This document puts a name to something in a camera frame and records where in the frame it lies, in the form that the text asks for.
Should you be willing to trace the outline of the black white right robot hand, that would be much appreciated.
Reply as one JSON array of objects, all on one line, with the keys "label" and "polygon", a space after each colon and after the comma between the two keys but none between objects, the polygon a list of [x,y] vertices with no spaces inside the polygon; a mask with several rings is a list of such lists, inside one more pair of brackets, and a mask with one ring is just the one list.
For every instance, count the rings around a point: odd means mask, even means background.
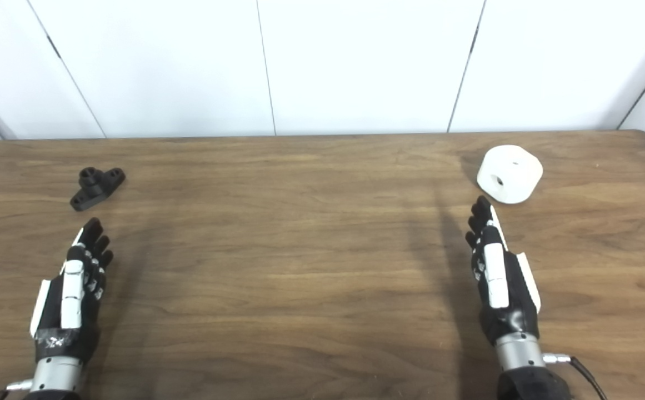
[{"label": "black white right robot hand", "polygon": [[481,299],[479,323],[490,344],[508,334],[540,337],[541,308],[536,282],[525,254],[509,250],[492,203],[479,196],[471,207],[465,234],[471,271]]}]

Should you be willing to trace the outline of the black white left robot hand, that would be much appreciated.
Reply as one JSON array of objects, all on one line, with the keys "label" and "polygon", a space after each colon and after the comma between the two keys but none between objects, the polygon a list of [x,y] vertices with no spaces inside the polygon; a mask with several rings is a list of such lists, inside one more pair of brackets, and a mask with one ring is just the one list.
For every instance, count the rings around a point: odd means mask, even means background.
[{"label": "black white left robot hand", "polygon": [[35,361],[71,357],[89,362],[98,348],[101,299],[106,270],[114,258],[101,220],[91,218],[78,231],[57,276],[43,279],[29,332]]}]

